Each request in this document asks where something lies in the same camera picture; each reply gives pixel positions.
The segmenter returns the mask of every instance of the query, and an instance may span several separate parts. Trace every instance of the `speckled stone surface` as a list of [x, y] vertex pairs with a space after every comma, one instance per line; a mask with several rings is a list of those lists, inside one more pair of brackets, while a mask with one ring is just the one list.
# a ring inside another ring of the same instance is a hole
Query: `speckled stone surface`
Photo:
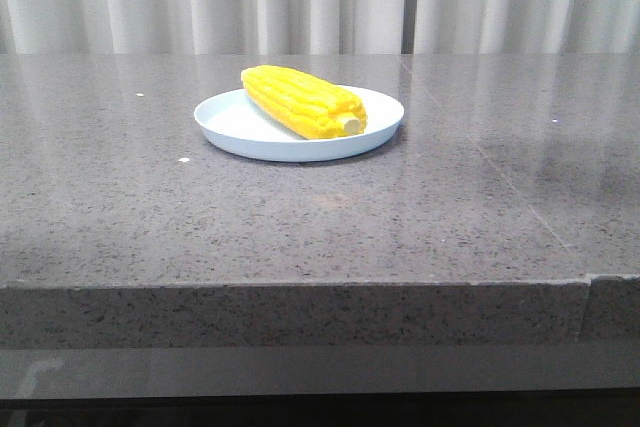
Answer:
[[[263, 62], [384, 92], [406, 117], [391, 141], [350, 159], [285, 164], [222, 152], [193, 109]], [[619, 85], [625, 130], [572, 143], [606, 115], [584, 92], [584, 77], [599, 72], [593, 61], [562, 60], [554, 75], [574, 79], [562, 99], [586, 106], [568, 101], [559, 118], [584, 125], [553, 137], [565, 124], [542, 116], [547, 104], [527, 83], [536, 68], [533, 77], [551, 76], [548, 62], [0, 56], [0, 347], [580, 338], [587, 273], [637, 268], [640, 122], [637, 97]], [[637, 80], [637, 62], [625, 62], [625, 82]], [[491, 75], [478, 80], [484, 64]], [[536, 127], [540, 119], [549, 121]], [[576, 155], [564, 157], [567, 146]], [[615, 167], [609, 187], [594, 187], [604, 177], [592, 147]], [[539, 164], [542, 154], [550, 161]], [[570, 158], [573, 170], [537, 174]], [[613, 212], [608, 238], [594, 226]], [[589, 264], [598, 257], [616, 262], [599, 271]]]

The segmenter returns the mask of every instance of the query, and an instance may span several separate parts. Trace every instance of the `corn on the cob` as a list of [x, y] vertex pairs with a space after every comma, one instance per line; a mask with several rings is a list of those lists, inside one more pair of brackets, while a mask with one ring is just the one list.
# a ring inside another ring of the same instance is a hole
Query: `corn on the cob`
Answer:
[[353, 92], [288, 67], [259, 65], [240, 75], [247, 95], [272, 118], [307, 139], [361, 134], [367, 125]]

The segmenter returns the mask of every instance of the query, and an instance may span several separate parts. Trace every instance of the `white plate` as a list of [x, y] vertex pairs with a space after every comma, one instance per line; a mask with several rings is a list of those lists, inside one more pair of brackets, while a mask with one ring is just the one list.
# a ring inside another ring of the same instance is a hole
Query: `white plate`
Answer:
[[244, 89], [203, 101], [193, 116], [209, 142], [232, 154], [280, 162], [341, 159], [384, 144], [393, 136], [404, 115], [400, 102], [388, 95], [360, 87], [344, 87], [359, 95], [367, 110], [367, 128], [363, 134], [304, 139], [262, 112]]

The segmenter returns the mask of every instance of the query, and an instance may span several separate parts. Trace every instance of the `dark floor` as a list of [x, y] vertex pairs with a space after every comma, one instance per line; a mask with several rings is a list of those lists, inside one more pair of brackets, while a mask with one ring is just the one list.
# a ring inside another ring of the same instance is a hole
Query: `dark floor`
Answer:
[[640, 389], [105, 401], [0, 401], [0, 427], [640, 427]]

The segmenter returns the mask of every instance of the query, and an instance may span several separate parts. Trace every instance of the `granite countertop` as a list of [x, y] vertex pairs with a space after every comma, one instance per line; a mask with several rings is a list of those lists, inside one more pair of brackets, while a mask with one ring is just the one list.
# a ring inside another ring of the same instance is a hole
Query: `granite countertop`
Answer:
[[[193, 109], [258, 63], [405, 118], [348, 159], [225, 153]], [[640, 56], [2, 55], [0, 79], [0, 348], [640, 337]]]

